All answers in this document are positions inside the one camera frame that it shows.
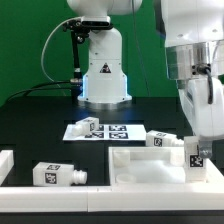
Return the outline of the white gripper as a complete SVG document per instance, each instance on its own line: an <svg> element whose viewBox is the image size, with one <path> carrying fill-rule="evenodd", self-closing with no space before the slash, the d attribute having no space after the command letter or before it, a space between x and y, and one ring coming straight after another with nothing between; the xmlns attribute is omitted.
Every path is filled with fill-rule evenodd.
<svg viewBox="0 0 224 224"><path fill-rule="evenodd" d="M212 157L212 141L224 138L224 90L213 78L213 102L208 103L209 87L206 78L191 79L185 89L179 89L183 112L193 133L200 139L199 156Z"/></svg>

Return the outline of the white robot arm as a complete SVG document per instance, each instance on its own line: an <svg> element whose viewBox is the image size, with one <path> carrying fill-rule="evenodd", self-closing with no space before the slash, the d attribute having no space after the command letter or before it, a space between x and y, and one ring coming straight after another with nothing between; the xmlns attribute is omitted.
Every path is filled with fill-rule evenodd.
<svg viewBox="0 0 224 224"><path fill-rule="evenodd" d="M89 69L78 100L110 106L129 100L121 69L121 35L112 15L140 8L142 0L67 0L90 30ZM198 137L199 156L224 139L224 0L154 0L157 29L165 36L167 75L177 83L183 112Z"/></svg>

